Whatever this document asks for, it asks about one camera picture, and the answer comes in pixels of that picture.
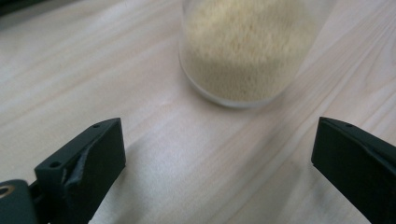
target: wood grain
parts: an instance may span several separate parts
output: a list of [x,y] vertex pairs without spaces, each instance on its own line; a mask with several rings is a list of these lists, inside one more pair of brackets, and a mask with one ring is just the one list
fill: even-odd
[[338,1],[296,80],[232,110],[178,62],[180,0],[53,0],[0,18],[0,180],[121,117],[127,167],[92,223],[368,223],[310,162],[318,117],[396,145],[396,2]]

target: glass jar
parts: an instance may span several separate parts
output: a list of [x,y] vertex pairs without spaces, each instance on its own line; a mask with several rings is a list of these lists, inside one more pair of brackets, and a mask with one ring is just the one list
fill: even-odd
[[180,64],[205,98],[263,105],[293,81],[335,0],[184,0]]

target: wooden table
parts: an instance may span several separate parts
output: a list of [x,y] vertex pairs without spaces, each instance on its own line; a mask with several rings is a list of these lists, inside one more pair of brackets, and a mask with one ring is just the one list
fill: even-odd
[[0,179],[120,117],[127,167],[92,223],[368,223],[310,161],[318,118],[396,145],[396,2],[338,1],[297,79],[235,110],[191,89],[180,0],[53,0],[0,18]]

